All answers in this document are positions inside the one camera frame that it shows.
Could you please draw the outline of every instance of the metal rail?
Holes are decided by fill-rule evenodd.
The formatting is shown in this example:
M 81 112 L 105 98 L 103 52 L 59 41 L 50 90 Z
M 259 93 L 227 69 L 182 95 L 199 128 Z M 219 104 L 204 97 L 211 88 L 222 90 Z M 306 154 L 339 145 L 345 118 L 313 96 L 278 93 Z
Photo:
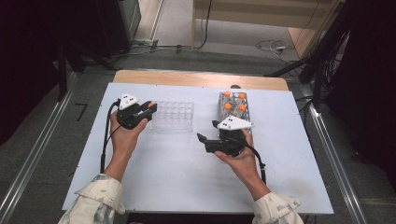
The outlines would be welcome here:
M 38 136 L 35 145 L 33 146 L 22 168 L 20 169 L 17 176 L 11 183 L 9 189 L 7 190 L 6 197 L 2 201 L 0 207 L 0 223 L 6 224 L 11 218 L 15 206 L 17 205 L 20 197 L 22 196 L 30 177 L 35 171 L 35 168 L 40 161 L 40 158 L 47 146 L 47 143 L 49 142 L 52 133 L 54 132 L 56 125 L 58 124 L 58 121 L 61 118 L 64 109 L 66 108 L 70 100 L 77 81 L 77 74 L 72 73 L 67 84 L 69 87 L 69 91 L 66 93 L 66 96 L 62 99 L 62 101 L 58 102 L 55 105 L 46 125 L 44 126 L 44 129 Z
M 304 96 L 312 95 L 312 91 L 308 84 L 302 86 Z M 335 179 L 338 182 L 338 186 L 343 194 L 343 198 L 346 202 L 346 207 L 349 210 L 349 214 L 355 224 L 366 224 L 367 219 L 361 209 L 361 204 L 358 197 L 355 194 L 355 190 L 347 177 L 347 172 L 338 158 L 338 154 L 332 144 L 332 139 L 327 132 L 326 125 L 324 123 L 321 114 L 317 113 L 313 105 L 309 106 L 312 119 L 314 120 L 315 126 L 317 127 L 320 140 L 324 146 L 325 152 L 329 159 L 332 171 L 334 172 Z

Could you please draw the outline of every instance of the clear plastic tray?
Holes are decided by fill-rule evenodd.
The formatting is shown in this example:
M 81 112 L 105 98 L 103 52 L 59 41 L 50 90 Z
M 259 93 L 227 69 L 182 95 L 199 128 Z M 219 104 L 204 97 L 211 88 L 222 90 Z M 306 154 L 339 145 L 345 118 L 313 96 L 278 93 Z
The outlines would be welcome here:
M 152 131 L 192 132 L 194 102 L 153 102 L 157 104 L 157 112 L 149 123 Z

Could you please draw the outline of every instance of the human hand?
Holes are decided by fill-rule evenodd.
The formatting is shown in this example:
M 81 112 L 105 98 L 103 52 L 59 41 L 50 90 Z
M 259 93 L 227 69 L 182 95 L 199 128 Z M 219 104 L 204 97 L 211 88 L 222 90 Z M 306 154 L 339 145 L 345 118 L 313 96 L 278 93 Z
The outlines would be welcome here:
M 244 134 L 247 143 L 252 146 L 253 138 L 251 134 L 245 129 L 242 130 L 242 133 Z M 236 176 L 238 176 L 238 178 L 247 186 L 247 189 L 250 191 L 255 201 L 271 192 L 262 182 L 262 179 L 257 172 L 256 157 L 250 148 L 245 147 L 236 157 L 228 156 L 221 151 L 216 151 L 215 155 L 230 165 Z
M 104 174 L 110 175 L 119 181 L 122 180 L 126 166 L 137 144 L 137 138 L 140 133 L 146 128 L 148 123 L 147 119 L 142 119 L 139 124 L 132 130 L 120 127 L 117 122 L 117 112 L 110 116 L 110 132 L 111 142 L 113 144 L 113 157 L 110 164 L 104 171 Z

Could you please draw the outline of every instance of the sleeve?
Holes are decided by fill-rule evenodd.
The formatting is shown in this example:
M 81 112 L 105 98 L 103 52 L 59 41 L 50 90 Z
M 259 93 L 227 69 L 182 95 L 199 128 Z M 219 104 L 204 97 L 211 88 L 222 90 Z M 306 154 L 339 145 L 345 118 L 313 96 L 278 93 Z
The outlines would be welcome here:
M 299 199 L 270 192 L 253 205 L 253 224 L 284 223 L 303 224 L 295 209 L 301 205 Z
M 76 194 L 59 223 L 113 223 L 114 211 L 125 213 L 122 184 L 109 175 L 98 175 Z

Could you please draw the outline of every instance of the white board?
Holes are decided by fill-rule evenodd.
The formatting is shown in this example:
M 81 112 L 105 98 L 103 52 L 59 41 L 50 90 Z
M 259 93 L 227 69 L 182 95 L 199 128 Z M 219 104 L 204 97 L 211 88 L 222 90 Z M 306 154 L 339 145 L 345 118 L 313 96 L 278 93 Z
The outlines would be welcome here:
M 219 92 L 224 89 L 110 83 L 92 132 L 64 201 L 66 210 L 74 194 L 100 170 L 106 113 L 124 92 L 140 102 L 194 102 L 193 131 L 154 132 L 148 127 L 139 136 L 122 180 L 127 211 L 156 213 L 252 212 L 253 200 L 231 168 L 205 152 L 197 133 L 216 139 Z M 332 205 L 320 176 L 297 106 L 289 91 L 242 90 L 247 93 L 254 147 L 266 163 L 268 187 L 277 193 L 300 198 L 299 213 L 332 214 Z M 111 158 L 107 146 L 106 164 Z

